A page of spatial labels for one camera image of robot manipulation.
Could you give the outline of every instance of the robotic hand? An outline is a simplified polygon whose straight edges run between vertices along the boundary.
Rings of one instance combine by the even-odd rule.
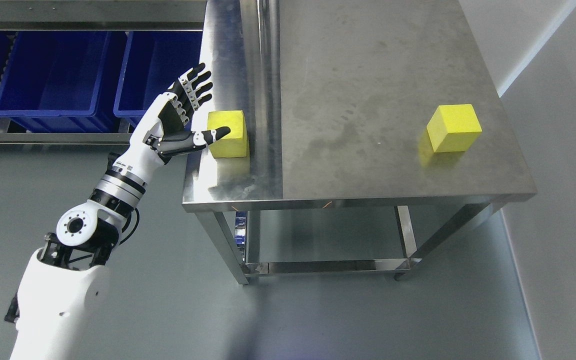
[[[17,338],[11,360],[66,360],[73,356],[87,319],[108,289],[105,264],[124,240],[133,211],[137,211],[154,171],[174,155],[205,149],[230,133],[228,127],[202,132],[185,131],[194,112],[212,98],[205,94],[205,64],[181,75],[159,94],[119,157],[109,155],[108,167],[85,203],[61,216],[46,244],[30,257],[5,321],[16,323]],[[89,255],[71,259],[73,251]],[[92,258],[89,269],[73,262]]]

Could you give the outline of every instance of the robot finger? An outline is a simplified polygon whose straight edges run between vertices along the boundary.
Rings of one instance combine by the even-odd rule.
[[[201,84],[201,83],[205,82],[206,80],[210,79],[210,76],[211,76],[212,74],[213,74],[213,73],[210,72],[210,70],[209,70],[209,71],[206,71],[206,72],[202,73],[201,75],[197,76],[196,79],[191,80],[191,81],[190,81],[190,84],[191,84],[191,86],[192,86],[192,89],[193,89],[193,90],[194,90],[194,89],[197,89],[197,87],[199,86],[199,84]]]
[[[188,78],[188,80],[192,81],[194,78],[197,77],[197,75],[199,75],[199,73],[204,71],[205,68],[206,68],[206,64],[200,63],[197,66],[195,66],[194,68],[192,68],[192,70],[190,70],[190,72],[188,72],[188,75],[186,75],[186,77]]]
[[[213,98],[213,94],[212,94],[212,93],[209,93],[209,94],[206,94],[206,95],[200,97],[199,100],[197,100],[197,103],[198,103],[199,106],[201,107],[202,104],[204,104],[206,101],[208,101],[208,100],[210,100],[210,99],[212,99],[212,98]]]
[[[202,87],[198,88],[197,90],[195,90],[194,94],[197,96],[197,98],[201,98],[201,96],[206,92],[209,91],[210,89],[213,88],[213,83],[212,82],[208,82],[208,84],[203,85]]]

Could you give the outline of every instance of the yellow foam block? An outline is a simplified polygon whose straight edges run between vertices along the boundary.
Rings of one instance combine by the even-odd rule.
[[[471,104],[439,105],[426,129],[435,153],[466,151],[482,134]]]
[[[210,145],[210,152],[215,158],[243,158],[248,151],[246,120],[242,110],[211,111],[208,114],[208,129],[222,126],[230,128],[230,134]]]

